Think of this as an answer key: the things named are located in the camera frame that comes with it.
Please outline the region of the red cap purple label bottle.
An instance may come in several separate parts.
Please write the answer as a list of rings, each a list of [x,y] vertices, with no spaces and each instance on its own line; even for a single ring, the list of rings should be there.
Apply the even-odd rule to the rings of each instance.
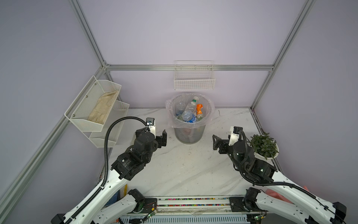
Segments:
[[[195,139],[195,129],[192,128],[184,128],[183,129],[183,135],[184,135],[184,139],[187,142],[193,142]]]

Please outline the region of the blue label bottle top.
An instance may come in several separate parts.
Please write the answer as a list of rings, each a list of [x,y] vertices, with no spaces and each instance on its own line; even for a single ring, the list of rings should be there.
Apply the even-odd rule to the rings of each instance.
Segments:
[[[193,113],[191,113],[190,111],[184,111],[181,115],[181,118],[184,122],[187,122],[187,123],[197,122],[196,116]]]

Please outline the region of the blue label bottle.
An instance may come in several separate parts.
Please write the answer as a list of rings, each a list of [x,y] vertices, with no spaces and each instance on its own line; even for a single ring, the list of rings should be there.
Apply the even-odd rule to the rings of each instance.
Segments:
[[[175,105],[175,112],[176,112],[176,115],[181,115],[184,111],[185,111],[185,108],[186,108],[186,104],[184,101],[180,100],[176,105]]]
[[[181,118],[184,122],[187,122],[187,123],[197,122],[196,116],[193,113],[191,113],[190,111],[184,111],[181,115]]]

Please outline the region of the orange label bottle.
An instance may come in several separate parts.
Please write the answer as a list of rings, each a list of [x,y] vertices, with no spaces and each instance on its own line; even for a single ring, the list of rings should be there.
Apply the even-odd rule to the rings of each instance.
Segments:
[[[196,107],[196,118],[198,120],[201,120],[204,117],[203,112],[202,112],[202,108],[203,108],[202,104],[198,104],[197,107]]]

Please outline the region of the clear bottle green cap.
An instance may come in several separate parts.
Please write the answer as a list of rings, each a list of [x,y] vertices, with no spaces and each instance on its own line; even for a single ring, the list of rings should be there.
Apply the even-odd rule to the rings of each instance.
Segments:
[[[190,111],[191,113],[195,113],[198,101],[199,101],[199,98],[197,96],[194,96],[192,101],[187,104],[185,111]]]

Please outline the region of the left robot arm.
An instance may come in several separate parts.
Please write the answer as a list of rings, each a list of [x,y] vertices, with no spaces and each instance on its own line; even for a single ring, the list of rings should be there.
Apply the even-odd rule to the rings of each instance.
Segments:
[[[133,119],[141,122],[144,128],[135,132],[136,139],[124,153],[109,164],[109,137],[116,124]],[[52,224],[110,224],[117,218],[134,211],[145,198],[136,189],[129,196],[105,208],[108,201],[124,187],[136,174],[142,171],[151,161],[153,153],[167,145],[167,133],[155,134],[155,119],[145,120],[126,116],[114,121],[108,128],[104,140],[104,175],[102,181],[72,210],[65,214],[55,215]]]

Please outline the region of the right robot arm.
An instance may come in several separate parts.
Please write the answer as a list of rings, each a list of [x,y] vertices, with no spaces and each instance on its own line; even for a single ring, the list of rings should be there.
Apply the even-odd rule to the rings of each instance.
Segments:
[[[252,184],[242,200],[245,211],[269,211],[297,224],[343,224],[347,207],[329,202],[296,185],[268,162],[255,158],[244,134],[227,140],[213,135],[213,149],[227,155],[242,178]]]

